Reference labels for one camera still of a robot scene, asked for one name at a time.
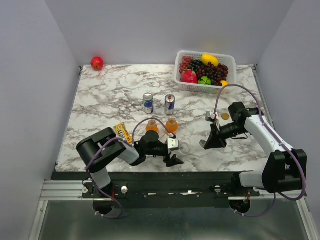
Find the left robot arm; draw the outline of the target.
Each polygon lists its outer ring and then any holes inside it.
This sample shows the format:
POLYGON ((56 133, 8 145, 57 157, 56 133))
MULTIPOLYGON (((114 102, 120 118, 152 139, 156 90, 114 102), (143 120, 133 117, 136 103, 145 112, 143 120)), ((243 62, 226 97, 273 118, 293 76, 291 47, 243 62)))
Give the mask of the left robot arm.
POLYGON ((109 176, 107 165, 115 159, 120 159, 130 166, 138 166, 145 162, 147 156, 163 157, 167 167, 183 164, 172 151, 180 148, 179 140, 173 134, 166 142, 159 140, 159 134, 149 130, 139 140, 130 145, 125 140, 116 136, 116 132, 107 127, 98 133, 80 141, 76 150, 86 165, 93 180, 93 191, 101 198, 110 194, 112 180, 109 176))

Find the clear glass jar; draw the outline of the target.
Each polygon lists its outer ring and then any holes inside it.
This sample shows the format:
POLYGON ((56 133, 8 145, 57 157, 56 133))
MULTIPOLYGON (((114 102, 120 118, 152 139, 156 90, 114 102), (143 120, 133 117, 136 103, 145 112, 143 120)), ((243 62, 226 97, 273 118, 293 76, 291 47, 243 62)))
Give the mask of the clear glass jar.
POLYGON ((188 143, 186 142, 181 142, 179 150, 181 153, 188 155, 191 152, 191 147, 188 143))

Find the gold bottle cap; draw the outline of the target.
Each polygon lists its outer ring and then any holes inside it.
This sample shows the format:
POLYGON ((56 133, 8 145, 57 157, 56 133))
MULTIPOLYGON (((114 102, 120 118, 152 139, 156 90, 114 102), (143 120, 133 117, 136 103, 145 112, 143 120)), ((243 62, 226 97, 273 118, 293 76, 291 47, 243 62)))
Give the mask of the gold bottle cap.
POLYGON ((222 114, 221 114, 221 118, 222 118, 223 120, 228 120, 228 119, 230 118, 230 115, 225 112, 225 113, 222 113, 222 114))

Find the silver jar lid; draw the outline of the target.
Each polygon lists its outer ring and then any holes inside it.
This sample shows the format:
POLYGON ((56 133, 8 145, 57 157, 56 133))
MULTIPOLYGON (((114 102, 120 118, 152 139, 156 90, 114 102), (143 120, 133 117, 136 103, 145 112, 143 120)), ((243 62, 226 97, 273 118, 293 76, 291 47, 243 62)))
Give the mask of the silver jar lid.
POLYGON ((205 141, 205 140, 200 140, 199 144, 200 144, 200 146, 201 146, 202 148, 205 148, 205 146, 206 146, 206 141, 205 141))

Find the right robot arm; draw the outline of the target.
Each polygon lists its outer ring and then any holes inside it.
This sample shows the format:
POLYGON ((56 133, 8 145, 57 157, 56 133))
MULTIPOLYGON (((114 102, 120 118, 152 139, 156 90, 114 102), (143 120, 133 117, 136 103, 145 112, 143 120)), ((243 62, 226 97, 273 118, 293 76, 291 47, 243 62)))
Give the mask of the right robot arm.
POLYGON ((307 154, 286 143, 270 126, 258 108, 246 108, 235 102, 229 108, 232 123, 220 125, 216 113, 207 111, 205 119, 211 122, 208 140, 201 140, 205 149, 220 149, 227 140, 250 134, 263 149, 267 161, 260 171, 243 171, 234 174, 230 191, 241 196, 248 188, 257 188, 269 193, 302 190, 306 176, 307 154))

